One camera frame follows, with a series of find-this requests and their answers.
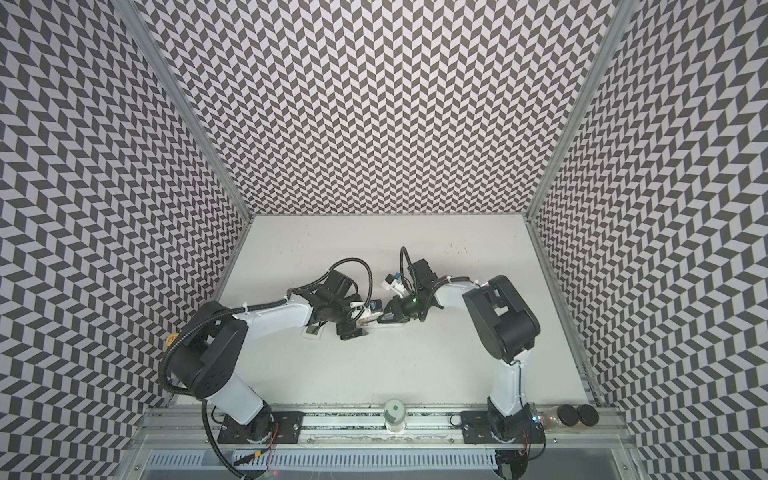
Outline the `white remote green buttons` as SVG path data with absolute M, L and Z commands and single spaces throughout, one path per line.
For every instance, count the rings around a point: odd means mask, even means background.
M 406 322 L 380 322 L 378 319 L 366 319 L 365 321 L 361 320 L 358 323 L 358 326 L 361 328 L 366 329 L 400 329 L 405 327 L 408 324 L 408 321 Z

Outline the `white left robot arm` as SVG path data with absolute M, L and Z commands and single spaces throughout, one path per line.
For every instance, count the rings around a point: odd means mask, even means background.
M 206 401 L 239 425 L 253 423 L 267 404 L 236 374 L 244 347 L 323 322 L 356 325 L 373 289 L 362 296 L 351 291 L 354 285 L 349 276 L 329 270 L 280 300 L 230 309 L 215 302 L 200 309 L 167 347 L 159 366 L 161 387 Z

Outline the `white TCL remote control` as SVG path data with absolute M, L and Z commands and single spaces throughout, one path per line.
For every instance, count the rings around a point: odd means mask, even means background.
M 319 341 L 325 331 L 325 327 L 325 322 L 308 325 L 302 331 L 302 337 L 312 341 Z

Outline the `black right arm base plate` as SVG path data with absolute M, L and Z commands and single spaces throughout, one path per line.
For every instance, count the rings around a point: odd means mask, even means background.
M 459 413 L 460 430 L 465 444 L 509 444 L 543 446 L 545 435 L 533 420 L 518 423 L 508 439 L 496 435 L 488 420 L 487 411 L 465 410 Z

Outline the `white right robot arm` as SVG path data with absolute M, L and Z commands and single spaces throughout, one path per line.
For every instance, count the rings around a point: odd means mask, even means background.
M 533 420 L 524 393 L 525 368 L 541 326 L 528 304 L 504 275 L 486 282 L 468 276 L 437 276 L 421 259 L 409 266 L 411 278 L 389 274 L 383 287 L 395 294 L 384 306 L 381 323 L 424 321 L 433 308 L 465 312 L 487 353 L 495 360 L 487 420 L 494 437 L 512 442 Z

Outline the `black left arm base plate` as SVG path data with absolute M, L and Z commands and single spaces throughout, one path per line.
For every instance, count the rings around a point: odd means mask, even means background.
M 303 420 L 301 411 L 262 410 L 250 423 L 242 425 L 225 415 L 217 440 L 225 445 L 297 444 Z

